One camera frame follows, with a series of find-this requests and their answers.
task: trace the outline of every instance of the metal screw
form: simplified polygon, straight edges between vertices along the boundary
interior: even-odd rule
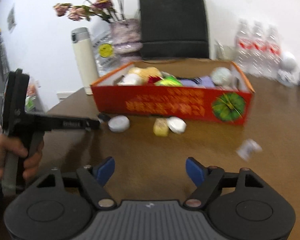
[[[104,198],[104,199],[99,200],[98,205],[100,207],[109,208],[109,207],[114,206],[114,201],[110,198]]]
[[[154,205],[153,203],[151,203],[151,202],[150,202],[149,204],[146,205],[146,207],[147,207],[147,208],[150,208],[150,209],[153,208],[154,206],[155,206],[155,205]]]
[[[193,208],[196,208],[196,207],[200,207],[202,204],[202,202],[199,200],[199,199],[188,199],[186,201],[186,205],[188,207],[193,207]]]

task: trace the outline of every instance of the white thermos bottle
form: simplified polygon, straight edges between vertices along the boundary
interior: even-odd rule
[[[84,90],[87,95],[92,95],[90,85],[99,78],[99,74],[88,29],[72,30],[71,40]]]

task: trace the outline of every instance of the purple cloth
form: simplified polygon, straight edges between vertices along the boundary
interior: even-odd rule
[[[201,85],[203,85],[204,87],[206,88],[214,88],[215,85],[214,83],[212,82],[211,78],[209,76],[204,76],[204,77],[201,77]]]
[[[190,79],[182,79],[180,82],[184,87],[201,87],[204,86],[205,88],[214,88],[215,85],[212,82],[211,78],[209,76],[204,76],[201,78],[198,78],[200,80],[199,84],[196,84],[194,81]]]

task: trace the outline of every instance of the yellow object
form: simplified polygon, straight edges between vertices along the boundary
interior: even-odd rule
[[[105,43],[99,46],[99,54],[101,57],[111,57],[113,48],[111,44]]]
[[[157,118],[153,126],[153,132],[156,136],[168,136],[169,127],[167,119]]]
[[[137,74],[139,75],[144,83],[147,83],[149,77],[162,77],[161,72],[155,67],[148,68],[138,68],[133,67],[129,70],[128,74]]]

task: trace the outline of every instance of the yellow sticker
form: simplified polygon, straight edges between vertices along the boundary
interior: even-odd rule
[[[111,57],[113,54],[113,48],[111,44],[105,43],[99,46],[99,54],[101,57]]]

